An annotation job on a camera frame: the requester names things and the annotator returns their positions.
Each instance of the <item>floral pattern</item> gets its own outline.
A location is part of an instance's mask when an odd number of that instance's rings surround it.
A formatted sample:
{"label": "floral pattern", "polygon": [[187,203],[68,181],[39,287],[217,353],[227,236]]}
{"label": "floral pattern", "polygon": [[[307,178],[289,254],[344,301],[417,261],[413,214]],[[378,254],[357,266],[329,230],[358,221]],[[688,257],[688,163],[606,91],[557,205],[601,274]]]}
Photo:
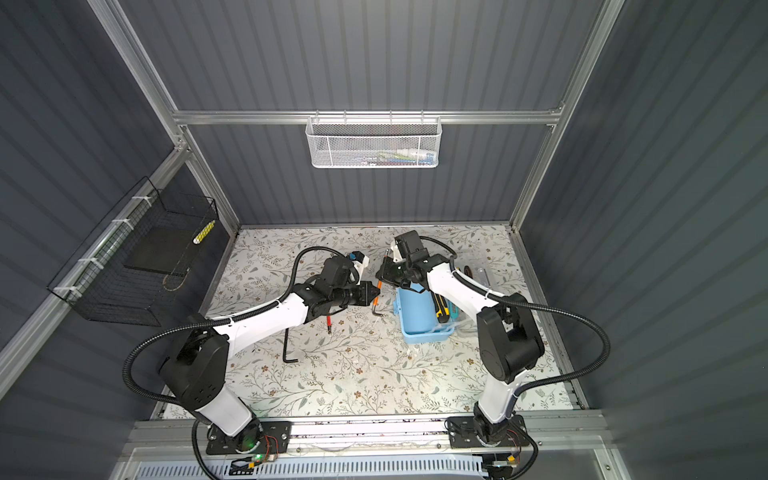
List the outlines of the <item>floral pattern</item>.
{"label": "floral pattern", "polygon": [[[312,245],[343,253],[360,250],[370,257],[364,280],[373,274],[391,239],[408,227],[360,227],[243,230],[237,238],[208,315],[243,310],[275,298],[285,289],[293,259]],[[457,266],[488,270],[495,290],[528,296],[520,266],[503,226],[419,227],[458,253]],[[431,251],[440,247],[428,245]],[[322,269],[327,253],[302,259],[297,281]],[[487,372],[479,358],[477,330],[462,314],[456,331],[441,343],[407,345],[399,319],[392,313],[394,289],[384,285],[379,298],[383,317],[370,308],[350,307],[332,317],[329,335],[324,319],[290,330],[288,357],[282,361],[283,333],[270,336],[230,359],[229,387],[262,417],[469,412]],[[546,353],[531,377],[558,375],[545,340]],[[572,409],[561,383],[523,394],[520,410]],[[190,417],[168,406],[164,418]]]}

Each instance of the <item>corrugated wall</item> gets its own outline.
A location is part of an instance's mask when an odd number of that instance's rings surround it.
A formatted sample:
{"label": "corrugated wall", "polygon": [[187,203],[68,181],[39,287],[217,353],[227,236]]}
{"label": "corrugated wall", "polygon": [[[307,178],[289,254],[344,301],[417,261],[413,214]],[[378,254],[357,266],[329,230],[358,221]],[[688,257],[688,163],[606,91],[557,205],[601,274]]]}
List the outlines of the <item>corrugated wall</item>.
{"label": "corrugated wall", "polygon": [[[0,2],[0,346],[172,147],[85,0]],[[170,187],[197,184],[182,168]],[[227,243],[218,230],[187,281],[200,300]],[[156,331],[67,315],[0,399],[0,478],[107,478],[153,407],[122,384],[122,362]],[[161,388],[157,357],[140,360],[137,380]]]}
{"label": "corrugated wall", "polygon": [[[497,111],[560,104],[600,4],[123,7],[182,110]],[[446,127],[436,169],[385,172],[315,169],[300,127],[191,128],[244,224],[508,220],[545,129]]]}
{"label": "corrugated wall", "polygon": [[[629,2],[522,228],[633,478],[763,478],[766,2]],[[576,366],[599,346],[562,322]]]}

